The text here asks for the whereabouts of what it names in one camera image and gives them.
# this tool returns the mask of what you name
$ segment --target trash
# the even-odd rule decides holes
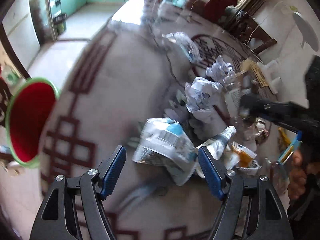
[[[255,134],[255,141],[257,144],[261,144],[269,136],[269,131],[266,128],[266,120],[257,117],[255,122],[255,127],[257,129]]]
[[[234,153],[229,146],[223,151],[221,160],[227,170],[231,170],[240,161],[238,154]]]
[[[197,45],[185,33],[169,33],[163,35],[170,42],[178,44],[191,63],[202,61]]]
[[[217,100],[214,95],[219,94],[221,90],[220,83],[211,82],[203,77],[196,77],[192,85],[186,83],[185,94],[188,111],[202,122],[211,122],[210,116],[215,111],[213,105]]]
[[[236,128],[234,126],[229,126],[229,127],[225,128],[225,130],[222,133],[210,138],[209,140],[205,141],[203,144],[199,145],[197,147],[197,150],[199,150],[203,146],[206,146],[208,151],[211,153],[212,157],[215,160],[219,160],[222,156],[222,153],[226,149],[226,147],[229,148],[227,146],[227,143],[231,140],[231,138],[235,134],[236,134]],[[230,167],[232,165],[232,163],[234,163],[235,161],[236,161],[236,159],[234,158],[234,156],[232,156],[230,154],[228,154],[228,156],[224,159],[225,166],[227,166],[227,167]],[[204,174],[203,174],[199,164],[197,165],[196,173],[201,178],[204,178]]]
[[[147,120],[132,160],[165,166],[172,179],[182,186],[193,174],[197,154],[181,125],[170,118]]]
[[[239,166],[243,168],[249,167],[250,162],[254,160],[257,155],[247,147],[244,147],[235,141],[233,141],[231,145],[233,147],[232,150],[240,157]]]
[[[212,64],[212,67],[207,68],[205,74],[222,85],[231,84],[236,79],[233,65],[229,62],[224,62],[221,55],[216,58],[216,62]]]
[[[255,176],[257,175],[258,170],[261,168],[261,166],[258,164],[256,160],[252,160],[249,162],[248,167],[237,167],[239,171],[241,171],[243,174],[249,175],[249,176]]]
[[[241,91],[240,88],[232,89],[224,94],[225,102],[230,117],[238,116],[238,109],[240,107]]]

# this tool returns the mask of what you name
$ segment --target black object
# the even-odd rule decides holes
[[[320,57],[314,56],[305,74],[307,99],[309,108],[292,102],[279,103],[260,98],[254,94],[243,95],[241,107],[249,110],[250,116],[260,116],[295,133],[301,132],[300,151],[303,155],[303,167],[310,162],[320,162]],[[311,189],[319,191],[317,184],[319,174],[308,175],[306,192],[298,201],[290,203],[292,208],[288,215],[293,215],[306,202]]]
[[[66,18],[67,14],[61,13],[52,19],[54,28],[57,31],[57,35],[60,35],[67,30]]]
[[[54,4],[55,4],[56,7],[59,6],[59,5],[61,5],[61,0],[56,0],[56,1],[54,2]]]
[[[92,240],[116,239],[101,200],[110,195],[125,162],[124,147],[118,146],[109,160],[81,177],[59,175],[51,184],[32,227],[30,240],[82,240],[76,215],[75,195],[81,195],[84,216]],[[222,205],[209,239],[234,237],[243,195],[250,196],[242,239],[292,240],[290,225],[275,189],[266,176],[242,179],[214,160],[206,147],[199,149],[199,163],[210,187],[224,192]]]
[[[285,210],[267,176],[246,179],[227,171],[206,147],[199,149],[198,158],[209,187],[225,192],[209,240],[233,239],[243,196],[250,198],[241,239],[293,239]]]
[[[67,18],[67,14],[66,13],[61,13],[58,16],[56,16],[55,18],[52,19],[53,24],[57,25],[60,23],[63,23]]]
[[[91,239],[116,239],[101,201],[112,193],[125,160],[125,148],[118,146],[108,160],[81,177],[66,179],[62,175],[57,176],[39,208],[30,240],[82,240],[75,195],[81,195]]]

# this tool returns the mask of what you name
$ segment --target plastic bag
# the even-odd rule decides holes
[[[185,84],[187,97],[187,109],[193,116],[205,123],[210,122],[210,116],[214,110],[215,94],[220,93],[222,85],[211,82],[203,77],[196,77],[192,85]]]
[[[170,118],[147,120],[132,160],[165,166],[172,179],[182,186],[193,174],[197,154],[181,125]]]
[[[231,170],[240,161],[239,155],[234,153],[229,146],[224,150],[221,159],[227,170]]]
[[[224,62],[221,55],[216,58],[216,62],[212,63],[212,67],[207,68],[205,74],[222,85],[231,84],[236,80],[233,65],[229,62]]]
[[[254,160],[257,155],[247,147],[244,147],[235,141],[233,141],[231,145],[233,147],[233,151],[240,157],[239,166],[244,168],[249,167],[250,162]]]
[[[261,166],[258,164],[256,160],[252,160],[249,162],[248,167],[237,167],[239,171],[241,171],[243,174],[249,175],[249,176],[255,176],[258,173],[258,170],[261,168]]]
[[[170,42],[178,44],[191,63],[202,61],[197,45],[185,33],[169,33],[163,35]]]

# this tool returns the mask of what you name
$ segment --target power cord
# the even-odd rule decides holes
[[[191,9],[190,9],[190,13],[189,13],[189,15],[188,15],[188,22],[190,22],[190,19],[191,19],[191,12],[192,12],[192,9],[193,9],[193,6],[194,6],[194,4],[196,3],[196,2],[198,2],[199,0],[196,0],[196,1],[194,1],[193,3],[192,3],[192,6],[191,6]]]
[[[152,34],[153,41],[155,42],[155,44],[156,44],[157,47],[159,48],[160,45],[159,45],[158,42],[156,41],[156,36],[155,36],[155,34],[153,33],[152,27],[151,27],[150,24],[148,24],[148,25],[149,25],[150,32],[151,32],[151,34]],[[165,56],[166,56],[166,58],[167,58],[167,60],[168,60],[168,62],[169,62],[169,67],[170,67],[170,74],[171,74],[171,76],[174,78],[174,80],[178,83],[179,86],[181,86],[182,88],[184,88],[184,85],[182,85],[182,84],[180,83],[180,81],[177,79],[177,77],[176,77],[176,76],[174,75],[174,73],[173,73],[172,63],[171,63],[171,60],[169,59],[169,56],[168,56],[168,52],[167,52],[167,51],[166,51],[166,53],[165,53]]]

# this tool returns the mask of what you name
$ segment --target food package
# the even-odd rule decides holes
[[[233,148],[233,152],[237,153],[240,157],[238,166],[243,168],[249,167],[250,162],[254,160],[257,155],[252,150],[242,146],[241,144],[235,141],[233,141],[231,145]]]
[[[237,167],[239,171],[241,171],[243,174],[249,175],[249,176],[255,176],[258,173],[258,170],[261,168],[261,166],[258,164],[256,160],[252,160],[249,162],[248,167]]]
[[[211,67],[207,68],[205,74],[222,85],[231,84],[236,80],[233,65],[229,62],[224,62],[221,55],[216,58]]]
[[[132,160],[165,166],[174,182],[182,186],[195,171],[197,154],[178,122],[170,118],[150,118]]]

